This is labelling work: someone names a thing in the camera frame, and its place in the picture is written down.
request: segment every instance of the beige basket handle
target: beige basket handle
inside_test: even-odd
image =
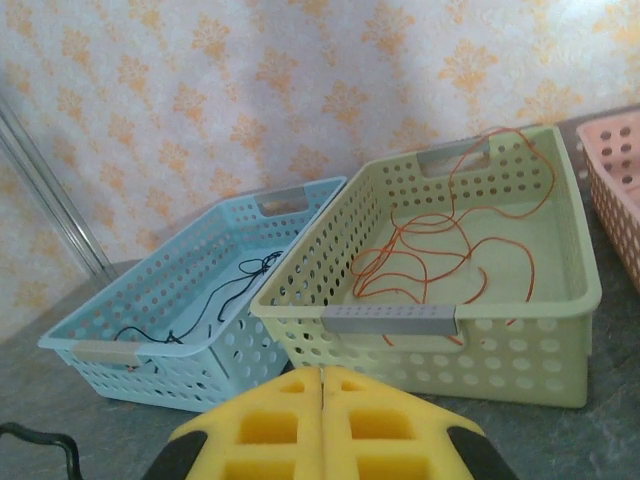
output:
[[[479,137],[469,138],[466,140],[457,140],[455,142],[445,143],[437,147],[423,150],[416,153],[418,163],[435,162],[445,160],[447,158],[460,157],[467,153],[471,147],[478,143]],[[474,153],[489,153],[489,140],[479,145]]]
[[[455,305],[329,305],[321,315],[331,333],[457,335]]]
[[[110,363],[139,367],[142,365],[137,355],[140,345],[138,342],[82,340],[73,346],[71,353],[81,362]]]
[[[258,210],[265,217],[282,215],[284,213],[306,212],[309,210],[310,201],[307,197],[304,187],[285,188],[281,190],[273,190],[256,194],[254,201],[258,206]],[[270,205],[282,204],[284,211],[273,212]]]

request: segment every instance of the black wire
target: black wire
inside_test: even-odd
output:
[[[0,437],[10,433],[11,435],[36,445],[54,445],[61,447],[67,457],[67,478],[69,480],[83,480],[80,472],[80,455],[75,440],[64,433],[44,433],[31,430],[18,423],[8,422],[0,425]]]
[[[207,308],[209,307],[209,304],[211,303],[211,300],[213,299],[213,296],[217,292],[219,292],[224,287],[226,287],[228,285],[231,285],[233,283],[240,282],[242,280],[247,280],[249,278],[251,279],[251,280],[249,280],[249,283],[240,292],[238,292],[235,295],[233,295],[232,297],[228,298],[222,304],[222,307],[220,308],[220,311],[218,312],[218,322],[223,323],[224,319],[222,318],[222,314],[224,313],[224,311],[227,308],[227,306],[231,302],[233,302],[234,300],[240,298],[242,295],[247,293],[247,291],[249,291],[249,289],[251,288],[253,283],[258,278],[260,278],[261,275],[264,275],[265,273],[267,273],[267,271],[273,266],[274,262],[278,259],[278,257],[280,257],[280,255],[282,255],[282,251],[277,251],[277,252],[270,253],[269,255],[267,255],[264,258],[251,258],[249,260],[244,260],[244,261],[240,262],[238,264],[238,270],[240,270],[240,272],[244,273],[245,275],[242,276],[242,277],[235,278],[233,280],[229,280],[228,282],[225,282],[222,285],[220,285],[219,287],[215,288],[209,294],[209,298],[207,299],[207,301],[206,301],[206,303],[204,305],[204,308],[200,312],[200,315],[198,316],[196,321],[189,328],[189,330],[187,330],[182,335],[176,337],[173,334],[173,330],[169,330],[169,334],[167,335],[167,338],[164,339],[164,340],[160,340],[160,339],[157,339],[157,338],[153,338],[150,335],[147,335],[145,332],[140,330],[138,327],[130,325],[130,326],[123,327],[122,329],[120,329],[116,333],[116,335],[114,336],[113,340],[114,341],[118,340],[120,335],[122,335],[124,332],[126,332],[128,330],[134,330],[134,331],[138,332],[140,335],[142,335],[143,337],[145,337],[147,340],[149,340],[151,342],[154,342],[154,343],[165,343],[165,344],[167,344],[167,343],[178,343],[178,344],[182,344],[182,339],[184,337],[186,337],[187,335],[189,335],[191,332],[193,332],[196,329],[196,327],[200,324],[200,321],[202,320],[202,317],[204,317],[204,314],[207,311]],[[260,266],[258,268],[256,268],[255,270],[246,270],[245,268],[243,268],[245,265],[247,265],[249,263],[252,263],[252,262],[260,262]],[[211,328],[211,325],[209,325],[209,337],[211,337],[211,334],[212,334],[212,328]]]

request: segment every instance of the wallpaper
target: wallpaper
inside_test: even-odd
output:
[[[86,278],[0,150],[0,344]]]
[[[640,0],[4,0],[0,93],[116,262],[222,197],[638,102],[639,18]]]

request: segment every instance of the gray countertop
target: gray countertop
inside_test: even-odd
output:
[[[521,480],[640,478],[640,295],[583,196],[603,289],[587,406],[425,397],[478,423]],[[54,352],[36,347],[87,295],[76,292],[0,347],[0,421],[72,435],[88,480],[140,479],[173,429],[194,414],[102,398]],[[58,448],[0,440],[0,479],[62,480],[64,464]]]

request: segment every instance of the orange wire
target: orange wire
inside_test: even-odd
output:
[[[500,134],[500,133],[504,133],[504,132],[512,132],[512,133],[516,133],[517,135],[519,135],[522,138],[522,140],[525,142],[525,144],[527,145],[527,148],[529,149],[529,151],[531,153],[535,154],[540,159],[542,159],[542,161],[546,164],[546,166],[549,168],[549,171],[551,173],[551,184],[549,186],[549,189],[545,193],[545,195],[542,198],[542,200],[540,200],[540,202],[538,202],[538,204],[536,204],[536,206],[534,206],[531,210],[529,210],[529,211],[527,211],[525,213],[522,213],[522,214],[511,214],[511,213],[505,212],[504,210],[502,210],[500,208],[493,207],[493,206],[480,206],[480,207],[472,207],[472,208],[466,210],[462,215],[460,215],[460,217],[458,219],[456,219],[455,218],[455,215],[456,215],[456,196],[453,193],[453,186],[454,186],[453,176],[455,175],[457,170],[460,168],[460,166],[462,165],[462,163],[464,162],[464,160],[467,158],[467,156],[470,153],[472,153],[480,145],[485,143],[487,141],[487,139],[490,138],[491,136],[497,135],[497,134]],[[534,261],[533,254],[531,253],[531,251],[524,244],[522,244],[520,242],[516,242],[514,240],[509,240],[507,238],[497,237],[497,236],[491,236],[491,237],[483,238],[482,240],[477,242],[475,245],[471,246],[471,242],[469,241],[469,238],[468,238],[466,232],[464,231],[464,229],[460,225],[460,222],[467,215],[469,215],[471,212],[476,212],[476,211],[479,211],[479,210],[492,210],[492,211],[495,211],[496,213],[498,213],[499,215],[503,216],[504,218],[513,219],[513,220],[519,220],[519,219],[526,218],[526,217],[534,214],[536,211],[538,211],[547,202],[547,200],[551,196],[551,193],[553,191],[555,183],[556,183],[556,173],[555,173],[555,170],[553,168],[553,165],[551,164],[551,162],[542,153],[540,153],[534,147],[534,145],[531,143],[531,141],[519,129],[509,128],[509,127],[501,127],[499,129],[495,130],[494,132],[491,132],[489,134],[483,135],[477,142],[475,142],[462,155],[462,157],[457,162],[457,164],[455,165],[453,170],[451,170],[451,172],[449,173],[447,186],[448,186],[448,189],[449,189],[449,196],[451,198],[451,214],[450,215],[446,215],[446,214],[443,214],[443,213],[425,213],[425,214],[413,217],[412,219],[410,219],[404,225],[398,225],[396,223],[395,219],[393,218],[394,209],[392,208],[390,218],[391,218],[391,224],[394,227],[394,231],[391,234],[391,237],[389,238],[389,241],[382,248],[372,248],[372,249],[364,250],[364,251],[360,252],[358,255],[356,255],[353,258],[353,261],[352,261],[352,263],[350,265],[350,268],[349,268],[351,270],[351,273],[356,277],[356,281],[354,282],[353,288],[352,288],[353,295],[355,297],[363,298],[363,297],[370,297],[370,296],[378,295],[380,293],[385,293],[385,292],[396,292],[396,293],[404,293],[405,295],[409,296],[416,303],[425,304],[427,302],[427,300],[426,300],[427,299],[427,286],[428,286],[429,283],[433,283],[433,282],[436,282],[438,280],[442,280],[443,278],[446,278],[446,277],[452,275],[453,273],[455,273],[460,267],[462,267],[462,265],[464,265],[464,263],[466,263],[467,261],[469,261],[471,259],[471,257],[473,255],[473,253],[475,252],[475,250],[478,247],[480,247],[481,245],[483,245],[484,243],[486,243],[488,241],[499,241],[499,242],[504,242],[504,243],[519,247],[522,250],[524,250],[524,252],[527,255],[527,258],[529,260],[529,266],[530,266],[531,275],[530,275],[529,289],[527,291],[527,296],[526,296],[525,302],[529,302],[531,300],[532,295],[533,295],[533,290],[534,290],[534,286],[535,286],[535,277],[536,277],[535,261]],[[432,218],[432,217],[440,217],[440,218],[442,218],[442,220],[436,221],[436,222],[421,221],[423,219],[428,219],[428,218]],[[446,223],[450,223],[450,225],[446,226],[446,227],[443,227],[443,228],[440,228],[440,229],[436,229],[436,230],[429,229],[428,231],[425,231],[425,230],[415,230],[415,229],[410,229],[409,228],[411,226],[413,226],[413,227],[438,227],[438,226],[444,225]],[[453,228],[457,228],[458,231],[460,232],[462,238],[464,239],[464,242],[465,242],[466,247],[467,247],[467,252],[465,254],[459,253],[459,252],[454,252],[454,251],[439,251],[439,250],[429,250],[429,249],[418,248],[418,247],[410,245],[407,242],[407,240],[406,240],[406,238],[404,236],[404,234],[407,234],[407,233],[409,233],[409,234],[419,234],[419,235],[430,235],[430,234],[444,233],[444,232],[447,232],[447,231],[449,231],[449,230],[451,230]],[[440,274],[438,276],[429,278],[427,265],[422,260],[422,258],[420,256],[414,254],[414,253],[411,253],[411,252],[396,250],[398,243],[401,243],[407,249],[412,250],[412,251],[417,252],[417,253],[427,254],[427,255],[453,256],[453,257],[458,257],[461,260],[452,269],[450,269],[450,270],[448,270],[448,271],[446,271],[446,272],[444,272],[444,273],[442,273],[442,274]],[[359,271],[359,272],[355,271],[355,264],[361,258],[363,258],[365,255],[369,255],[371,253],[376,253],[376,252],[377,252],[377,255],[374,257],[374,259],[372,261],[370,261],[368,264],[366,264],[366,266],[361,271]],[[398,255],[398,254],[399,255],[408,255],[408,256],[411,256],[412,258],[416,259],[418,261],[418,263],[422,266],[422,271],[424,273],[424,278],[414,277],[412,275],[409,275],[409,274],[406,274],[406,273],[402,273],[402,272],[385,272],[385,273],[381,273],[381,274],[379,274],[377,276],[374,276],[381,268],[384,267],[384,265],[386,264],[387,260],[392,255]],[[478,270],[480,271],[480,273],[482,275],[482,279],[483,279],[482,280],[482,285],[481,285],[480,289],[478,290],[478,292],[475,295],[473,295],[471,298],[469,298],[468,300],[463,302],[463,304],[469,304],[469,303],[472,303],[472,302],[476,301],[478,298],[480,298],[484,294],[484,292],[487,289],[488,282],[489,282],[487,272],[481,267],[478,267]],[[400,288],[400,287],[389,287],[389,288],[383,288],[383,289],[379,289],[379,290],[365,292],[365,290],[367,290],[374,282],[378,281],[381,278],[388,277],[388,276],[396,276],[396,277],[406,278],[406,279],[409,279],[411,281],[421,283],[423,285],[422,297],[418,298],[415,295],[413,295],[411,292],[409,292],[408,290],[406,290],[404,288]],[[515,319],[509,320],[507,322],[507,325],[511,325],[514,321],[515,321]],[[383,335],[382,337],[384,338],[385,342],[387,342],[388,345],[393,346],[393,343],[391,342],[391,340],[389,340],[389,338],[386,335]],[[447,338],[449,340],[451,340],[452,342],[458,344],[458,345],[463,345],[463,342],[461,342],[459,339],[457,339],[457,338],[455,338],[453,336],[448,336]]]

